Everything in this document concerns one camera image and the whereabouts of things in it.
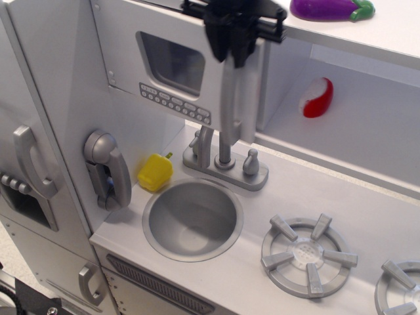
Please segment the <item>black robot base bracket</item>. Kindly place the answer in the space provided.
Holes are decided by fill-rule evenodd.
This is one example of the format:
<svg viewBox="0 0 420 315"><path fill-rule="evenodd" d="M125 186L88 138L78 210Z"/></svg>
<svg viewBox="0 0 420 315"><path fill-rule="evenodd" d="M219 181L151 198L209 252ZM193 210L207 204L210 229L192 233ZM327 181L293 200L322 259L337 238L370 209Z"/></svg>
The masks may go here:
<svg viewBox="0 0 420 315"><path fill-rule="evenodd" d="M67 314L60 299L48 298L15 277L1 264L1 314Z"/></svg>

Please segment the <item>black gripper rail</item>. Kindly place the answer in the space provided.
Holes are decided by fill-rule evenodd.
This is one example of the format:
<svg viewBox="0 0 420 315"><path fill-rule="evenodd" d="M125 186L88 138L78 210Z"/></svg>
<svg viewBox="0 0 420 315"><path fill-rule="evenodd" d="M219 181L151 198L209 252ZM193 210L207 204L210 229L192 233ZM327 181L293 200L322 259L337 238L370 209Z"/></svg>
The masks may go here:
<svg viewBox="0 0 420 315"><path fill-rule="evenodd" d="M234 67L245 66L258 38L277 43L285 38L286 10L274 1L183 1L182 13L204 21L213 56L223 62L230 50Z"/></svg>

